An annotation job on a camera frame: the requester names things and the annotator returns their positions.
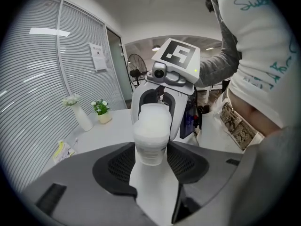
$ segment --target black standing fan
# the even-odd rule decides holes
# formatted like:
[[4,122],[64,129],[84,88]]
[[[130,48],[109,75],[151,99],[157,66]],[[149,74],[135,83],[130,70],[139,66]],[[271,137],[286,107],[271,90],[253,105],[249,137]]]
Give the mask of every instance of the black standing fan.
[[127,60],[127,72],[132,77],[132,84],[138,87],[139,81],[144,80],[147,73],[144,60],[137,54],[131,54]]

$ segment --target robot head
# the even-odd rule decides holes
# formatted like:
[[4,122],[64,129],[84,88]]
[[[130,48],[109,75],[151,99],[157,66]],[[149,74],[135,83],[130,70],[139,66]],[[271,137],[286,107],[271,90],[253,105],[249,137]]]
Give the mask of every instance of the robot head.
[[177,72],[194,84],[199,78],[200,49],[182,41],[168,39],[152,57],[156,62],[153,76],[160,79],[166,72]]

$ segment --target green plant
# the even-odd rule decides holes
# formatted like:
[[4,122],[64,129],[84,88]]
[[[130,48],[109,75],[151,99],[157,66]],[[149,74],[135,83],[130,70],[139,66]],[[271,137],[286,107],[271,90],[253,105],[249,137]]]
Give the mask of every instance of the green plant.
[[104,100],[92,101],[91,105],[93,106],[94,111],[98,115],[103,115],[103,114],[107,113],[108,110],[110,110],[110,108],[108,107],[108,102],[106,102]]

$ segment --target gray sleeve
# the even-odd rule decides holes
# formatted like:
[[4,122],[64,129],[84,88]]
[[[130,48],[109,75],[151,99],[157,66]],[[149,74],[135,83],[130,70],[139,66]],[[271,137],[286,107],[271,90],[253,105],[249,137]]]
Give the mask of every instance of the gray sleeve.
[[196,87],[206,87],[232,76],[239,64],[240,53],[236,49],[237,40],[221,20],[216,0],[211,0],[222,33],[222,49],[218,55],[200,63],[199,80]]

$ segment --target white t-shirt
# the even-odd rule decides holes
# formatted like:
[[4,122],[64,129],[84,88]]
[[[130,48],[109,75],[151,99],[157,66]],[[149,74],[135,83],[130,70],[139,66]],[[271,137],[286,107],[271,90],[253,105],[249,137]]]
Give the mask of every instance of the white t-shirt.
[[236,36],[237,50],[242,53],[229,89],[279,127],[291,125],[281,110],[290,109],[284,101],[294,101],[289,94],[292,89],[300,88],[298,76],[293,78],[295,86],[277,89],[280,94],[273,91],[285,87],[283,83],[280,85],[281,80],[292,74],[292,67],[300,65],[293,33],[271,0],[218,0],[218,3],[222,22]]

